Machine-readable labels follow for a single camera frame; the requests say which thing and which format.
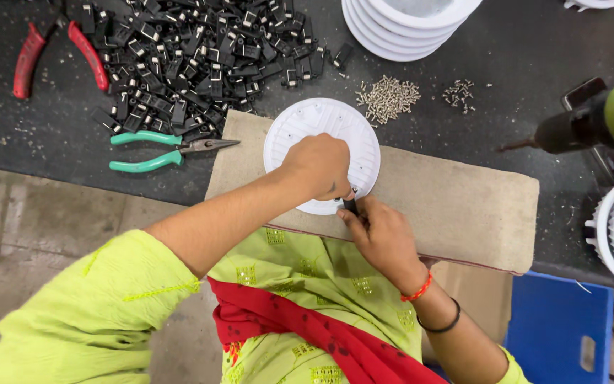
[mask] green-handled pliers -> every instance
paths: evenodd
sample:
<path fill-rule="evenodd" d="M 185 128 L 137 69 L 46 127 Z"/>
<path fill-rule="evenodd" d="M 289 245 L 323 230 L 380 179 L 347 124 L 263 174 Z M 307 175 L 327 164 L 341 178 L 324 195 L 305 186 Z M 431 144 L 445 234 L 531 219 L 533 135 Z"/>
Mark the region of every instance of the green-handled pliers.
<path fill-rule="evenodd" d="M 209 150 L 217 150 L 220 148 L 230 147 L 232 145 L 240 144 L 241 142 L 236 140 L 217 140 L 217 139 L 200 139 L 192 142 L 184 142 L 181 136 L 164 135 L 162 133 L 151 132 L 148 130 L 140 130 L 137 133 L 122 133 L 111 137 L 111 144 L 127 144 L 131 142 L 156 142 L 161 144 L 174 145 L 176 150 L 164 154 L 160 157 L 156 157 L 150 161 L 144 162 L 121 162 L 111 161 L 110 167 L 114 171 L 130 172 L 132 174 L 138 174 L 141 172 L 148 172 L 157 170 L 167 164 L 183 164 L 183 154 L 202 152 Z"/>

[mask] drill bit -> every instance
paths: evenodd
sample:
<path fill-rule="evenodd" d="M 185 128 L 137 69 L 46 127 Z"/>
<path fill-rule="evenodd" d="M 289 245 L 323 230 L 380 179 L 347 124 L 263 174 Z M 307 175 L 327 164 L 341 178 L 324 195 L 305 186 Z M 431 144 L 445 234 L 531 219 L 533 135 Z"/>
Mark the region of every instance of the drill bit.
<path fill-rule="evenodd" d="M 537 142 L 534 141 L 534 137 L 530 137 L 528 139 L 520 140 L 518 142 L 504 144 L 498 148 L 495 148 L 494 151 L 497 153 L 504 153 L 506 151 L 517 150 L 517 149 L 525 148 L 525 147 L 539 148 L 539 144 L 537 144 Z"/>

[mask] smartphone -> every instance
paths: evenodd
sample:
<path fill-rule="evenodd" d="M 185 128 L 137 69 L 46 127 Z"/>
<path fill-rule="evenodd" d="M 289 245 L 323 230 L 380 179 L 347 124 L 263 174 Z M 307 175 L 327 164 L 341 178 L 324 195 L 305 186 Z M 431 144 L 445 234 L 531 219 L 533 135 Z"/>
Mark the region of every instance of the smartphone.
<path fill-rule="evenodd" d="M 585 81 L 574 90 L 567 92 L 567 94 L 563 96 L 563 107 L 565 107 L 567 111 L 571 111 L 607 89 L 608 87 L 602 78 L 594 77 L 593 79 Z"/>

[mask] pile of black clips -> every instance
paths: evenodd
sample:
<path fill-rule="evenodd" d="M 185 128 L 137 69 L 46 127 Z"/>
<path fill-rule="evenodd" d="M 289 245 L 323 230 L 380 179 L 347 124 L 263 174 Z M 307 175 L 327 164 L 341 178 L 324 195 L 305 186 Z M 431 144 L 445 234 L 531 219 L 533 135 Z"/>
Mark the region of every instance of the pile of black clips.
<path fill-rule="evenodd" d="M 221 135 L 229 109 L 254 112 L 264 79 L 282 73 L 284 87 L 299 87 L 323 73 L 327 57 L 343 70 L 352 50 L 345 44 L 330 59 L 293 0 L 124 1 L 131 14 L 82 3 L 82 31 L 117 101 L 91 116 L 113 135 Z"/>

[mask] red thread bracelet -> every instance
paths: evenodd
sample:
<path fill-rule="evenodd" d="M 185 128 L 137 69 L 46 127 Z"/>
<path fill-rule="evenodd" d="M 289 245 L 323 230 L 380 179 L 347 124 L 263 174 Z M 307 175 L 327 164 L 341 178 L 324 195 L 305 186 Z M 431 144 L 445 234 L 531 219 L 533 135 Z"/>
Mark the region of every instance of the red thread bracelet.
<path fill-rule="evenodd" d="M 432 274 L 430 271 L 428 271 L 428 281 L 425 284 L 423 284 L 421 289 L 418 290 L 418 292 L 414 293 L 413 295 L 405 296 L 404 294 L 402 294 L 401 295 L 402 301 L 412 301 L 412 300 L 418 299 L 419 297 L 421 297 L 423 293 L 425 293 L 428 290 L 428 287 L 431 286 L 431 282 L 432 282 Z"/>

